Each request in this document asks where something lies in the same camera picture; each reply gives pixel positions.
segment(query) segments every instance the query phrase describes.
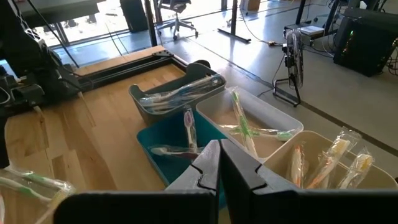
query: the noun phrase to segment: wooden table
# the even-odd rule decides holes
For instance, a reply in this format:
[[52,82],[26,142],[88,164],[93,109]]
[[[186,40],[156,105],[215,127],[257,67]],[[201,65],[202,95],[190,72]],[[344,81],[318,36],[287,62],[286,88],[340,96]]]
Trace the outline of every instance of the wooden table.
[[[163,49],[153,47],[77,72],[84,75]],[[75,99],[44,108],[43,122],[33,111],[11,117],[5,130],[10,161],[40,175],[69,181],[78,192],[163,190],[165,185],[137,142],[137,132],[146,125],[128,88],[138,84],[148,90],[182,75],[183,71],[168,65],[89,91],[84,94],[86,103]],[[7,224],[34,223],[33,217],[45,210],[35,198],[20,196],[4,187],[1,192]]]

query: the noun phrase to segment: concrete floor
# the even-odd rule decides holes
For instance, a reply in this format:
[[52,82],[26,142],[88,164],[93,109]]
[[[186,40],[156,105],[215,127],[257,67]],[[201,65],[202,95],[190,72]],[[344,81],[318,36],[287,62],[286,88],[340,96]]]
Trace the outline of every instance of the concrete floor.
[[[308,19],[327,13],[329,9],[324,6],[325,3],[326,0],[313,0],[309,10],[305,8],[303,19],[307,17],[307,12]],[[262,12],[245,17],[247,26],[259,39],[285,42],[283,27],[294,23],[298,5],[299,1],[263,2]],[[398,2],[388,1],[386,9],[398,13]],[[226,77],[228,86],[239,85],[254,95],[270,90],[270,83],[283,56],[280,47],[269,47],[257,41],[241,18],[238,19],[237,34],[252,38],[250,44],[217,32],[216,28],[225,26],[230,17],[231,11],[226,11],[191,19],[200,33],[198,37],[190,30],[181,29],[180,38],[172,41],[172,33],[167,29],[162,31],[162,43],[166,49],[188,62],[208,60],[214,70]],[[321,26],[323,22],[320,19],[318,24]],[[120,35],[119,38],[114,37],[114,41],[122,54],[150,47],[147,32]],[[315,48],[323,49],[322,40],[316,40]],[[70,63],[62,49],[56,51],[64,63]],[[73,46],[71,51],[80,65],[119,54],[110,38]],[[395,138],[398,127],[395,115],[398,111],[398,77],[385,72],[368,78],[335,65],[331,58],[308,51],[304,52],[304,63],[304,86],[300,90],[302,105],[293,108],[274,98],[271,92],[262,95],[261,99],[301,121],[306,130],[316,131],[329,139],[334,139],[343,125],[361,131],[366,140],[362,140],[354,152],[358,152],[363,145],[367,146],[376,158],[376,165],[398,177],[398,139]],[[282,66],[276,77],[284,78],[286,75],[287,69]],[[292,93],[287,85],[280,88]]]

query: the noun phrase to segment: fan stand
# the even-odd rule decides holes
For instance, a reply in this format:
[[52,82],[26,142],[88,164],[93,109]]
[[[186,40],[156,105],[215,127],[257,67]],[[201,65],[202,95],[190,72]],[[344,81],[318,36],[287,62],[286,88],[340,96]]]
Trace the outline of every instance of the fan stand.
[[[293,82],[294,84],[294,90],[296,91],[296,96],[297,96],[297,101],[293,101],[290,98],[286,97],[285,95],[281,95],[277,93],[277,84],[280,82],[286,82],[289,81],[289,79]],[[290,104],[293,105],[293,107],[297,107],[299,104],[301,104],[301,97],[299,93],[299,88],[297,88],[297,83],[295,80],[294,75],[290,74],[288,78],[282,78],[274,81],[274,91],[273,91],[274,96],[280,98],[281,100],[284,100]]]

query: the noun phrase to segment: electric fan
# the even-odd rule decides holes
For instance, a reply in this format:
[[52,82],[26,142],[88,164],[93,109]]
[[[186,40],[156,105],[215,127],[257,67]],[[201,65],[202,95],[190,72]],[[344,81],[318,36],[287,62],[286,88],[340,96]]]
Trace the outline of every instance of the electric fan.
[[[301,103],[299,88],[303,86],[303,43],[299,30],[290,30],[286,33],[287,43],[283,44],[282,50],[285,53],[285,66],[289,71],[289,77],[274,82],[274,96],[293,104],[294,107]],[[297,97],[291,99],[278,93],[277,85],[280,82],[289,81],[289,87],[294,88]]]

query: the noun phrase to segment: white plastic bin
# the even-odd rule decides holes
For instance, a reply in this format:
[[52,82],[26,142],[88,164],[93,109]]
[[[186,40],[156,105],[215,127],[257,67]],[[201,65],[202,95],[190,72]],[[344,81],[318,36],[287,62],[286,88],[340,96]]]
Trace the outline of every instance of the white plastic bin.
[[[240,134],[230,135],[219,124],[238,125],[233,109],[233,100],[229,89],[222,91],[197,104],[197,111],[210,123],[215,125],[228,139],[244,149]],[[248,119],[249,125],[255,128],[271,128],[281,131],[303,130],[303,124],[291,116],[281,112],[270,104],[260,100],[242,88],[235,87],[239,93],[240,102]],[[259,157],[267,159],[280,148],[284,142],[273,138],[254,137],[256,151]]]
[[[302,131],[296,134],[292,139],[287,141],[281,148],[279,148],[270,158],[264,163],[266,167],[285,177],[287,169],[292,159],[292,150],[295,144],[305,141],[304,156],[308,161],[308,174],[319,164],[318,155],[328,150],[332,141],[312,131]],[[356,155],[348,152],[345,158],[354,161]],[[331,187],[335,187],[345,176],[348,167],[340,163],[335,170],[331,180]],[[365,177],[365,179],[358,185],[359,189],[398,189],[398,184],[386,171],[372,166]]]

